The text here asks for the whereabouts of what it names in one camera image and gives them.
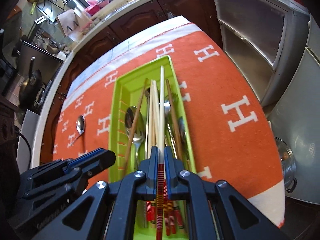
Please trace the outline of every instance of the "table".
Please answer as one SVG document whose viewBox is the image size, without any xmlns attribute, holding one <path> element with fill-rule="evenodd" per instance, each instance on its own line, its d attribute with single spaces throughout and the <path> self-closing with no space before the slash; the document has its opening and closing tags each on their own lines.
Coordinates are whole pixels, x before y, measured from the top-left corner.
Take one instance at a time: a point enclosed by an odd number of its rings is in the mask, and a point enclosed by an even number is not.
<svg viewBox="0 0 320 240">
<path fill-rule="evenodd" d="M 198 175 L 225 179 L 275 225 L 284 222 L 284 183 L 273 134 L 250 86 L 223 51 L 182 16 L 150 27 L 100 57 L 72 83 L 57 125 L 54 159 L 108 148 L 117 77 L 170 55 L 180 84 Z M 76 119 L 86 118 L 76 143 Z M 95 176 L 108 181 L 108 171 Z"/>
</svg>

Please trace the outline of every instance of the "metal spoon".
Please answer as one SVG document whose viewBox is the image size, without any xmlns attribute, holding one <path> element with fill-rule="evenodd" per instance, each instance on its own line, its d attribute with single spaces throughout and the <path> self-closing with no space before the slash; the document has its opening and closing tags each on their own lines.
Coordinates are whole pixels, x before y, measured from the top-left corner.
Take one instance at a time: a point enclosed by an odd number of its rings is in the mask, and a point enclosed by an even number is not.
<svg viewBox="0 0 320 240">
<path fill-rule="evenodd" d="M 77 122 L 76 122 L 76 127 L 79 135 L 76 137 L 76 139 L 72 142 L 72 144 L 75 143 L 75 141 L 84 133 L 85 129 L 85 119 L 84 116 L 81 114 L 79 115 Z"/>
<path fill-rule="evenodd" d="M 130 129 L 132 127 L 133 118 L 134 118 L 134 114 L 135 114 L 136 110 L 137 110 L 137 108 L 135 106 L 130 106 L 127 109 L 127 112 L 125 113 L 124 124 L 125 124 L 125 128 L 126 128 L 127 136 L 129 136 L 129 134 L 130 134 Z M 138 167 L 139 167 L 138 152 L 139 152 L 140 145 L 143 143 L 144 139 L 145 139 L 144 123 L 143 123 L 142 114 L 139 113 L 137 127 L 136 127 L 136 130 L 135 130 L 135 133 L 133 136 L 133 141 L 132 141 L 132 143 L 136 147 L 135 169 L 138 169 Z"/>
<path fill-rule="evenodd" d="M 173 97 L 173 101 L 176 101 L 177 95 L 173 93 L 172 97 Z M 165 121 L 167 123 L 167 128 L 168 128 L 169 137 L 170 137 L 170 141 L 171 141 L 172 148 L 173 148 L 174 157 L 177 159 L 178 158 L 177 157 L 177 151 L 176 151 L 176 148 L 175 148 L 176 147 L 176 142 L 174 140 L 172 129 L 171 129 L 171 126 L 170 126 L 170 123 L 169 123 L 170 109 L 171 109 L 171 106 L 170 106 L 169 96 L 166 96 L 165 99 L 164 99 L 164 117 L 165 117 Z"/>
<path fill-rule="evenodd" d="M 181 143 L 182 143 L 182 147 L 183 147 L 183 151 L 186 152 L 187 154 L 187 163 L 188 163 L 188 168 L 190 169 L 190 157 L 189 157 L 189 152 L 188 152 L 188 146 L 187 146 L 187 133 L 186 130 L 184 128 L 184 121 L 183 121 L 183 117 L 180 116 L 178 119 L 178 126 L 179 126 L 179 133 L 180 133 L 180 139 L 181 139 Z"/>
</svg>

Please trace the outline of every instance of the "metal pot lid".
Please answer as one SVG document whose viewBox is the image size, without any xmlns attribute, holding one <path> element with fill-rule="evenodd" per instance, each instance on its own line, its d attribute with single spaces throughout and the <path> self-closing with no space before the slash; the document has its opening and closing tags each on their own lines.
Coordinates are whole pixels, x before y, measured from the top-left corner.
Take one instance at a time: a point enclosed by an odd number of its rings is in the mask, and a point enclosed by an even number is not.
<svg viewBox="0 0 320 240">
<path fill-rule="evenodd" d="M 296 164 L 290 147 L 280 138 L 275 137 L 281 161 L 284 187 L 287 188 L 292 183 L 296 171 Z"/>
</svg>

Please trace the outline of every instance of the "pan handle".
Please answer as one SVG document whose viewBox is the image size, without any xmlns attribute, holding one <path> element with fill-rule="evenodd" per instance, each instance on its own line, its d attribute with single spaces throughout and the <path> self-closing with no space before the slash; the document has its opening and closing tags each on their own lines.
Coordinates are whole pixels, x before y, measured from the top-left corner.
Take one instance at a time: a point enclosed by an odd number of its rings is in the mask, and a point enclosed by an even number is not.
<svg viewBox="0 0 320 240">
<path fill-rule="evenodd" d="M 287 189 L 286 189 L 287 192 L 288 192 L 288 193 L 292 193 L 292 192 L 294 191 L 294 189 L 296 188 L 296 186 L 297 186 L 297 179 L 296 179 L 296 178 L 293 178 L 293 185 L 292 185 L 291 188 L 287 188 Z"/>
<path fill-rule="evenodd" d="M 35 57 L 31 57 L 30 66 L 29 66 L 29 78 L 32 77 L 32 68 L 33 68 L 34 61 L 35 61 Z"/>
</svg>

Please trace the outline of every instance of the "cabinet door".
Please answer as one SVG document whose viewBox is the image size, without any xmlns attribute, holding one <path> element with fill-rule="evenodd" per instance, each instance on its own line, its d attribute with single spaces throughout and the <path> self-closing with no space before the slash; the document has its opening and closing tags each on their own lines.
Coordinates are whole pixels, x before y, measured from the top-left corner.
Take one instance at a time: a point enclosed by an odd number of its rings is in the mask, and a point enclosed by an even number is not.
<svg viewBox="0 0 320 240">
<path fill-rule="evenodd" d="M 52 161 L 54 138 L 56 137 L 56 129 L 63 101 L 64 97 L 56 93 L 48 114 L 47 122 L 44 127 L 40 152 L 40 164 Z"/>
<path fill-rule="evenodd" d="M 69 65 L 66 73 L 64 74 L 58 87 L 57 93 L 59 93 L 63 97 L 66 97 L 72 81 L 91 63 L 91 61 L 89 61 L 86 57 L 83 57 L 81 53 L 78 52 L 75 58 L 72 60 L 71 64 Z"/>
<path fill-rule="evenodd" d="M 85 44 L 78 54 L 85 57 L 91 64 L 119 43 L 120 39 L 116 34 L 109 27 L 105 27 Z"/>
<path fill-rule="evenodd" d="M 167 15 L 182 15 L 195 23 L 222 49 L 220 25 L 214 0 L 158 0 Z"/>
<path fill-rule="evenodd" d="M 154 0 L 126 13 L 110 24 L 110 28 L 124 41 L 166 19 L 159 3 Z"/>
</svg>

